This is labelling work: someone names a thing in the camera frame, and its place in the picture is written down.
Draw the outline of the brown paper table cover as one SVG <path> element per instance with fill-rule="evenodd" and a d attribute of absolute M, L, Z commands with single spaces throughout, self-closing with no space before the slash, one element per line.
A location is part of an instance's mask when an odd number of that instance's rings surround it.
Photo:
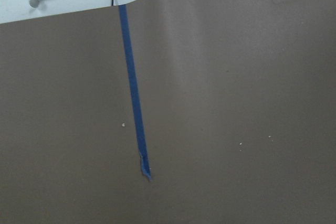
<path fill-rule="evenodd" d="M 1 223 L 335 223 L 335 0 L 138 0 L 1 25 Z"/>

